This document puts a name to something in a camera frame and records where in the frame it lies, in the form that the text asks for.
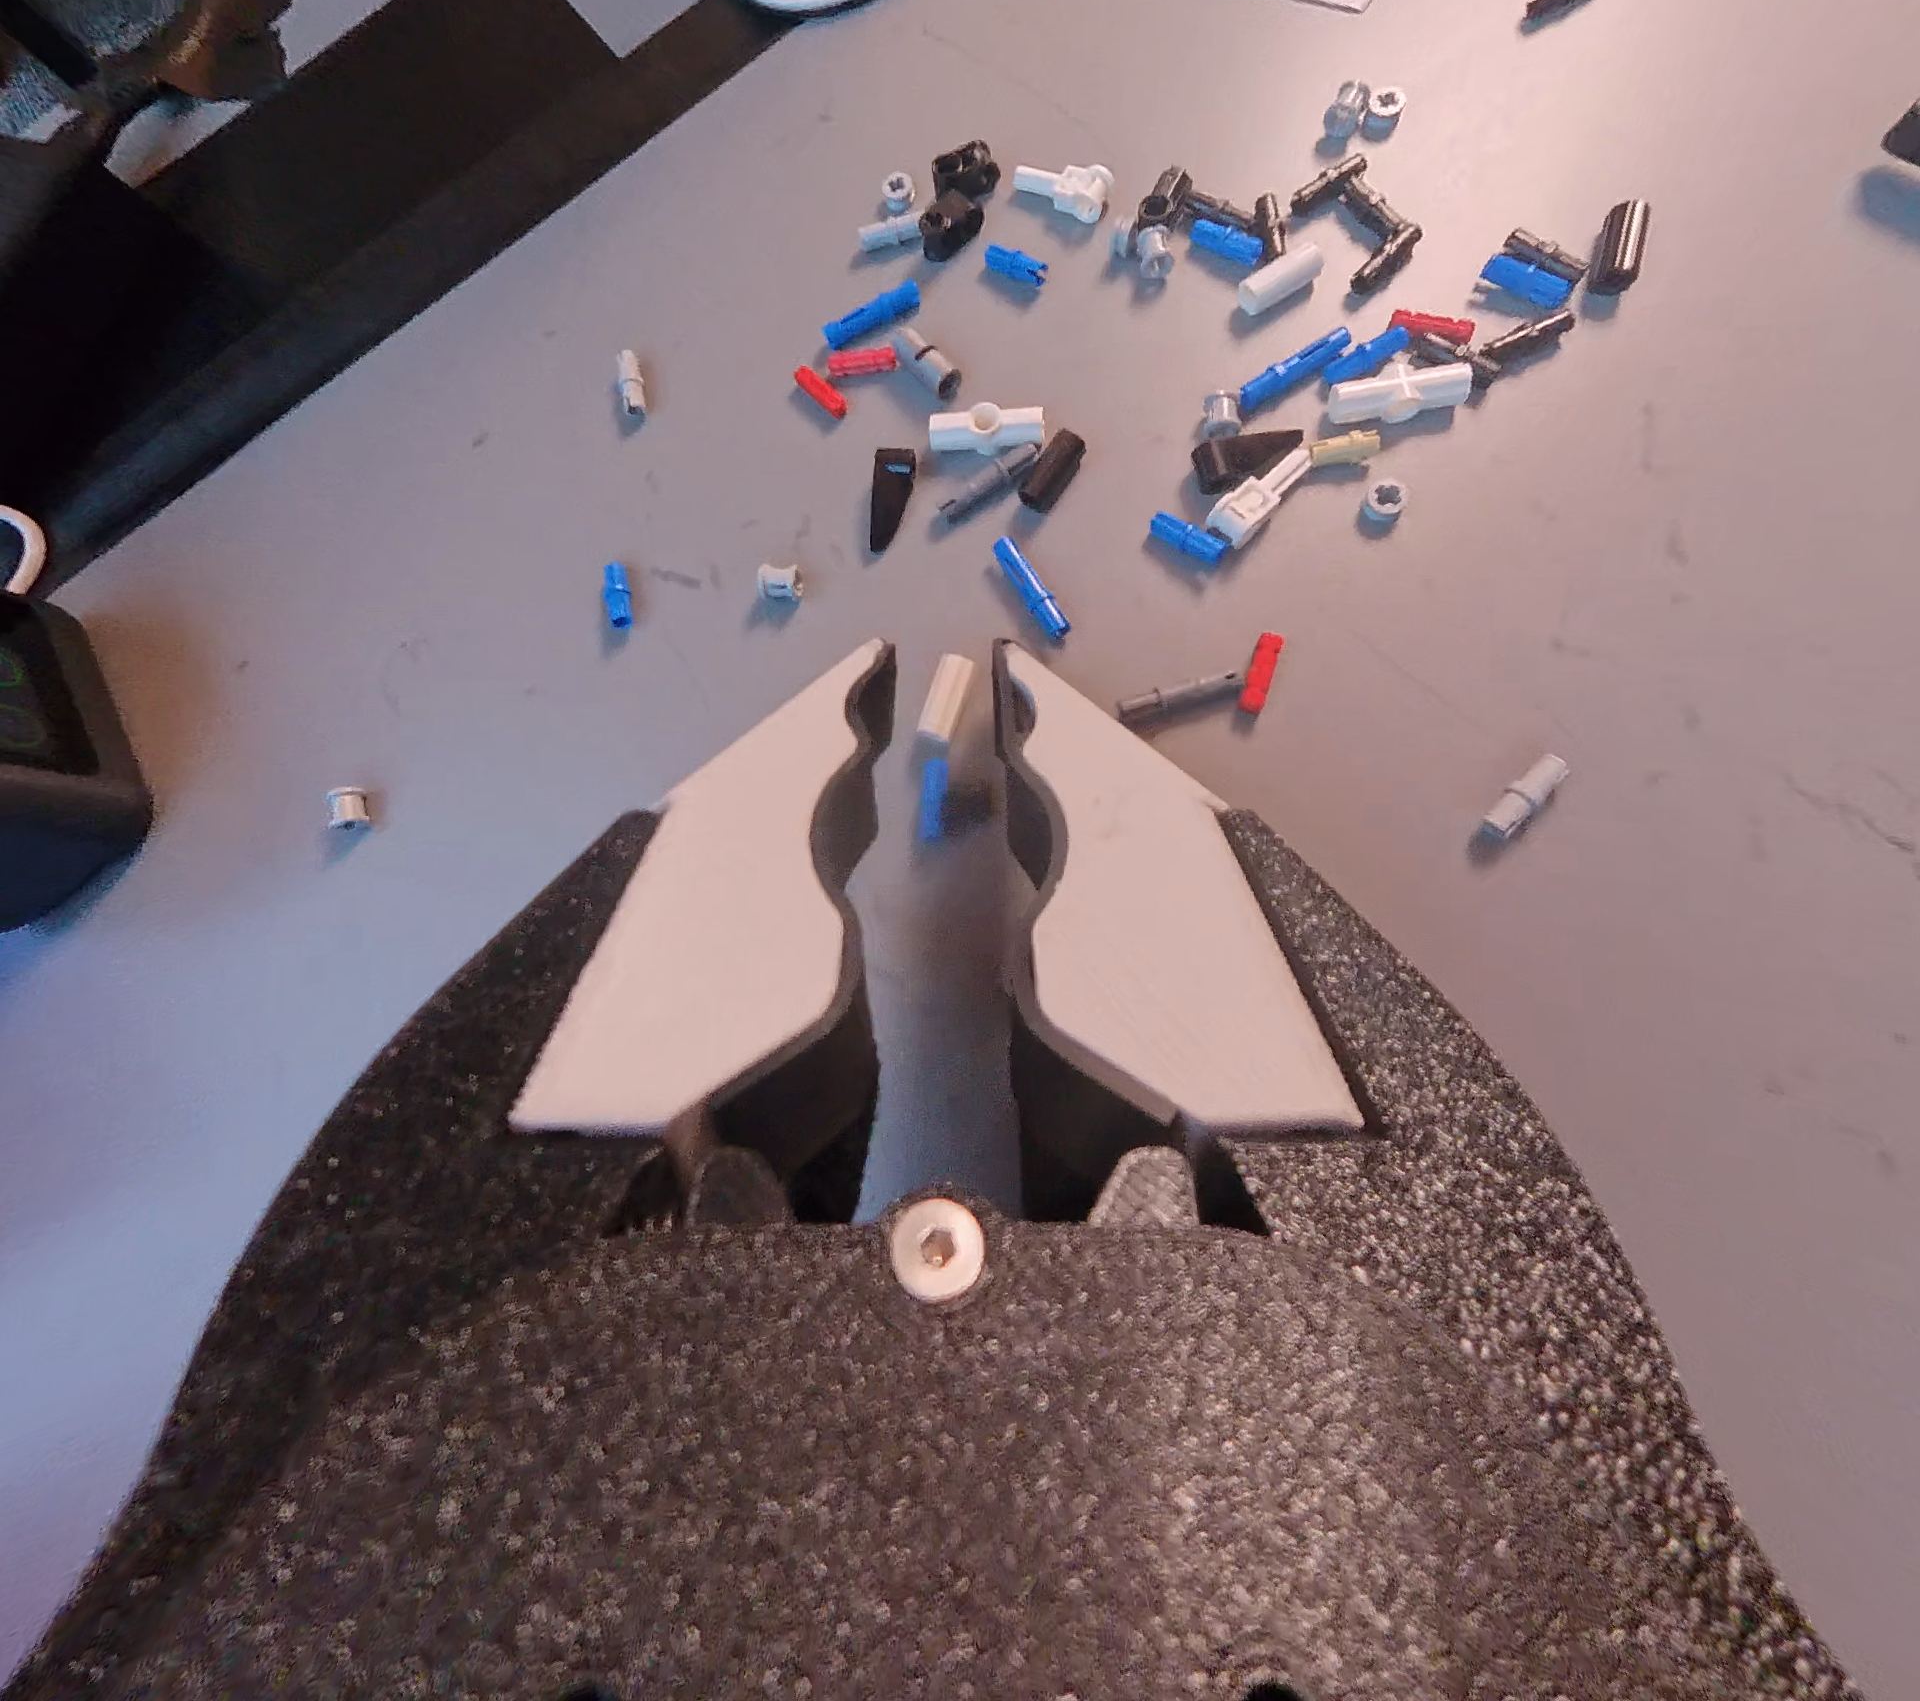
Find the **black device with green display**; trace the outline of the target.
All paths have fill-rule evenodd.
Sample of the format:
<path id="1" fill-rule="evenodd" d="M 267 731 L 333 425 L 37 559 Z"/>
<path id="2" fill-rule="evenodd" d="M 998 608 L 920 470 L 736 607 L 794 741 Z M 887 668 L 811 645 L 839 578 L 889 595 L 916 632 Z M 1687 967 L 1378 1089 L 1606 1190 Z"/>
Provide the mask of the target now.
<path id="1" fill-rule="evenodd" d="M 136 852 L 153 797 L 84 624 L 1 597 L 1 928 L 40 921 Z"/>

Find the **pile of small brick pieces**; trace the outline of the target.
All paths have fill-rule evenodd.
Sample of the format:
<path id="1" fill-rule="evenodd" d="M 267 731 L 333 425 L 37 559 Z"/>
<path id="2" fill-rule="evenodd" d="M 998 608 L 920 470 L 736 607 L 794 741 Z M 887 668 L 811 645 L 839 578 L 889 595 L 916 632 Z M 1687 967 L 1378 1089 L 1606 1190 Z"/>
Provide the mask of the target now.
<path id="1" fill-rule="evenodd" d="M 1524 304 L 1521 354 L 1310 313 L 1236 362 L 1239 272 L 1139 284 L 1105 236 L 985 208 L 982 243 L 1054 271 L 846 258 L 869 182 L 849 111 L 780 107 L 781 56 L 719 89 L 503 251 L 407 382 L 336 384 L 327 607 L 299 650 L 301 797 L 340 858 L 404 792 L 390 689 L 430 639 L 466 655 L 466 764 L 493 826 L 641 806 L 866 636 L 900 659 L 882 818 L 920 875 L 1003 855 L 987 646 L 1040 650 L 1135 739 L 1205 728 L 1225 802 L 1398 868 L 1644 870 L 1673 781 L 1628 763 L 1641 709 L 1599 681 L 1521 707 L 1521 634 L 1561 495 L 1499 497 L 1572 387 L 1569 306 Z M 941 655 L 975 673 L 946 753 L 916 739 Z"/>

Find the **dark crumpled scrap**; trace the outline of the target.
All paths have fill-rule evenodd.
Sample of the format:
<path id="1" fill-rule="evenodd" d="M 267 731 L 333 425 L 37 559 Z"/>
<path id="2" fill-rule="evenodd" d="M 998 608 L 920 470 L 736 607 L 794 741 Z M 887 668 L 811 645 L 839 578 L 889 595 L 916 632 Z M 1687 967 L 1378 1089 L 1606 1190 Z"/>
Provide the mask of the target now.
<path id="1" fill-rule="evenodd" d="M 286 80 L 277 22 L 293 0 L 182 0 L 132 48 L 100 63 L 94 93 L 133 108 L 165 90 L 198 102 L 252 102 Z"/>

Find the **black power adapter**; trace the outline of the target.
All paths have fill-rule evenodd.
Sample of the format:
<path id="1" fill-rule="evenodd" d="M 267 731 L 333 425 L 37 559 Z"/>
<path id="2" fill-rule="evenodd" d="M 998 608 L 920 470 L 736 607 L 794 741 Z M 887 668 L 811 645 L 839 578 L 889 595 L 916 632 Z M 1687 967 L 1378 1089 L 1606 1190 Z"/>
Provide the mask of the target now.
<path id="1" fill-rule="evenodd" d="M 90 152 L 1 152 L 1 499 L 35 519 L 149 398 L 275 306 L 176 191 L 132 187 Z"/>

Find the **dark grey flat mat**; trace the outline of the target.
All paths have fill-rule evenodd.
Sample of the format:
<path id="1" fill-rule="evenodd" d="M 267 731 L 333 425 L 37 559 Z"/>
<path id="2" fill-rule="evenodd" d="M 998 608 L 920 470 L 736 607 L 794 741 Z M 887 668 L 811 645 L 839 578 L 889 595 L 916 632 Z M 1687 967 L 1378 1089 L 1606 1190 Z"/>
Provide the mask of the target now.
<path id="1" fill-rule="evenodd" d="M 693 0 L 616 56 L 565 0 L 392 0 L 156 179 L 275 306 L 149 398 L 47 517 L 63 580 L 794 26 Z"/>

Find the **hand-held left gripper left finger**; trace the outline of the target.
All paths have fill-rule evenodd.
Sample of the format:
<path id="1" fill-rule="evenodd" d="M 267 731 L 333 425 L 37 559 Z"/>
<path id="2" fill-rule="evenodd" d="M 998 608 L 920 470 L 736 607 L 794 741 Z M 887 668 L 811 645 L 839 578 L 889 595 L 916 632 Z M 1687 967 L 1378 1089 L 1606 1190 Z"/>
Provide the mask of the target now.
<path id="1" fill-rule="evenodd" d="M 641 817 L 510 1131 L 660 1145 L 683 1196 L 742 1152 L 796 1219 L 851 1219 L 880 1065 L 848 882 L 896 690 L 894 646 L 868 639 Z"/>

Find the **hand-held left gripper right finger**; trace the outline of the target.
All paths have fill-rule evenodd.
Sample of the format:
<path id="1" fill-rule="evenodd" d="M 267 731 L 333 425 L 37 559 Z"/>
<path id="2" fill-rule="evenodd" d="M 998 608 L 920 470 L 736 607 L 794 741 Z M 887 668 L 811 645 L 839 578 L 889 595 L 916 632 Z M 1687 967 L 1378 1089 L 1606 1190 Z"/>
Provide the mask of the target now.
<path id="1" fill-rule="evenodd" d="M 1260 1229 L 1230 1144 L 1353 1140 L 1368 1106 L 1295 978 L 1227 806 L 1011 639 L 991 659 L 1013 858 L 1019 1209 L 1091 1216 L 1171 1152 L 1205 1223 Z"/>

